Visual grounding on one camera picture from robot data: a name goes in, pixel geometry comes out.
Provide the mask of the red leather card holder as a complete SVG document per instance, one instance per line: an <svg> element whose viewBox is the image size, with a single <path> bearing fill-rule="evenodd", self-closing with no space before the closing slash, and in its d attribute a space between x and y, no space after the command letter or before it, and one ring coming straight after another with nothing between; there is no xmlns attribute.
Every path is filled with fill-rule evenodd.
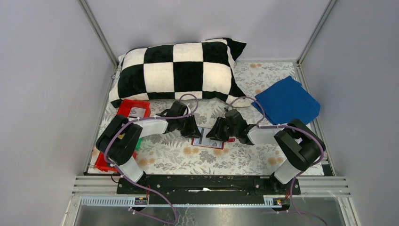
<svg viewBox="0 0 399 226"><path fill-rule="evenodd" d="M193 138L191 145L192 146L199 146L205 148L213 148L213 149L223 149L225 143L233 143L235 142L235 138L229 138L227 141L219 141L219 140L212 140L207 138L206 135L210 131L210 128L199 127L199 131L202 135L200 138Z"/></svg>

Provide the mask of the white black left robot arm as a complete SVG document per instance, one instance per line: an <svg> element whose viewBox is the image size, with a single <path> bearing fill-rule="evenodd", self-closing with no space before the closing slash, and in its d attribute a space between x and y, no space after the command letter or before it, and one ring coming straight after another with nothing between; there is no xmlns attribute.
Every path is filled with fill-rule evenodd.
<svg viewBox="0 0 399 226"><path fill-rule="evenodd" d="M126 179L137 182L144 171L133 157L138 140L178 130L183 137L201 138L195 117L188 106L175 101L169 109L152 117L136 118L117 114L99 136L95 147L104 160Z"/></svg>

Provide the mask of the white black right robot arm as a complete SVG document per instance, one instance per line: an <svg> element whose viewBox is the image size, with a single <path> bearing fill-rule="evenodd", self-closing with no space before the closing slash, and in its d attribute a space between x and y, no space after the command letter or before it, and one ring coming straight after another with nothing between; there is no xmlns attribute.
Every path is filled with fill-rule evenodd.
<svg viewBox="0 0 399 226"><path fill-rule="evenodd" d="M206 137L224 142L235 137L245 145L277 144L286 160L271 177L282 185L321 160L326 148L323 141L299 119L283 125L258 126L248 124L236 109L218 117Z"/></svg>

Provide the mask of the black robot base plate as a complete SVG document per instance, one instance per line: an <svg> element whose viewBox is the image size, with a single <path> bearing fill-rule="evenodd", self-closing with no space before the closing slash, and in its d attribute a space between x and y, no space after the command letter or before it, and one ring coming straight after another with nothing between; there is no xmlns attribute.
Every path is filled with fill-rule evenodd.
<svg viewBox="0 0 399 226"><path fill-rule="evenodd" d="M165 202L186 199L236 200L245 196L258 197L275 195L288 198L301 193L298 182L280 184L272 177L262 176L205 176L205 175L144 175L133 185L126 179L119 179L117 194L159 197Z"/></svg>

